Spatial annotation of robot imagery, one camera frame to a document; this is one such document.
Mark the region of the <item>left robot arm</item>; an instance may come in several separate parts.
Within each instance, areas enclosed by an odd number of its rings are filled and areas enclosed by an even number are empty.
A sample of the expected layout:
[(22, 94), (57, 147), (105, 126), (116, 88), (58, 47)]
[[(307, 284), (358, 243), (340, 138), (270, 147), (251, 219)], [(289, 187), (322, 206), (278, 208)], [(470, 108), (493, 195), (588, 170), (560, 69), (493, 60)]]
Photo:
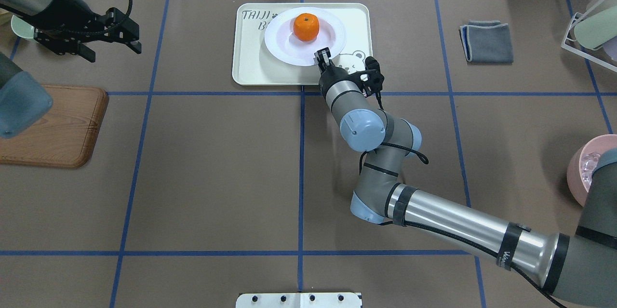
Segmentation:
[[(111, 7), (105, 14), (90, 9), (84, 0), (0, 0), (11, 14), (18, 37), (40, 43), (52, 53), (77, 55), (95, 61), (87, 46), (93, 41), (121, 43), (140, 54), (139, 25), (130, 18), (133, 0), (123, 13)], [(51, 110), (53, 98), (27, 71), (1, 55), (0, 134), (11, 139)]]

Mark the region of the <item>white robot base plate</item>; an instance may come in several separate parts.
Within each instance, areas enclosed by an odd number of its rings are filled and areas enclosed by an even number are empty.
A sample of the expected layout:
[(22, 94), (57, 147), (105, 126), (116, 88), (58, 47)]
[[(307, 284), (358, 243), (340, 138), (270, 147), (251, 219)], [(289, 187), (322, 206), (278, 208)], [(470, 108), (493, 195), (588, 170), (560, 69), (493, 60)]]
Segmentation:
[(236, 308), (362, 308), (361, 293), (247, 293), (236, 299)]

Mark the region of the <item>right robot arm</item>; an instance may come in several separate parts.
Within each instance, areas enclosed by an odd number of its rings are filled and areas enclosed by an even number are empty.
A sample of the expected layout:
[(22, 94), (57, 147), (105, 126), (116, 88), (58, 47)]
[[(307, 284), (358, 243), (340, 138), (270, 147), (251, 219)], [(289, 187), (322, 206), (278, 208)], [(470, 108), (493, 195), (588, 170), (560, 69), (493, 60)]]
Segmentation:
[(415, 227), (452, 240), (496, 266), (515, 271), (549, 301), (616, 306), (616, 150), (600, 155), (573, 236), (544, 235), (521, 224), (474, 210), (399, 182), (405, 158), (417, 156), (422, 136), (405, 119), (371, 106), (383, 80), (378, 62), (349, 73), (331, 60), (328, 47), (315, 52), (318, 86), (348, 146), (364, 155), (350, 210), (378, 225)]

